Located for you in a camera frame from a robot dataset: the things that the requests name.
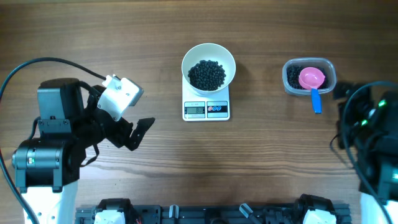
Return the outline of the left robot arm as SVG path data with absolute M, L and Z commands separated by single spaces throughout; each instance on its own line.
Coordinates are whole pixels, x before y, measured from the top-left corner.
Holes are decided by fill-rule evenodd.
M 137 149 L 154 118 L 137 124 L 122 115 L 144 90 L 127 78 L 107 76 L 89 86 L 77 78 L 42 82 L 37 90 L 39 137 L 23 141 L 12 155 L 16 186 L 39 223 L 72 223 L 80 168 L 94 162 L 86 148 L 107 139 L 117 148 Z

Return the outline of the pink scoop blue handle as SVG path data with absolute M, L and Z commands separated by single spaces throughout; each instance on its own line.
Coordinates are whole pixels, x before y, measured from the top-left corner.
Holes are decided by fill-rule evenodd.
M 314 113 L 322 114 L 322 100 L 318 89 L 325 81 L 324 74 L 315 67 L 306 67 L 300 72 L 298 81 L 304 89 L 310 90 Z

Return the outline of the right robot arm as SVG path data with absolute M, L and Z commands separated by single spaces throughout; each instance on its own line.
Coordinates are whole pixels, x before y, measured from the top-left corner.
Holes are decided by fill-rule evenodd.
M 338 82 L 337 141 L 359 178 L 362 223 L 397 223 L 397 84 Z

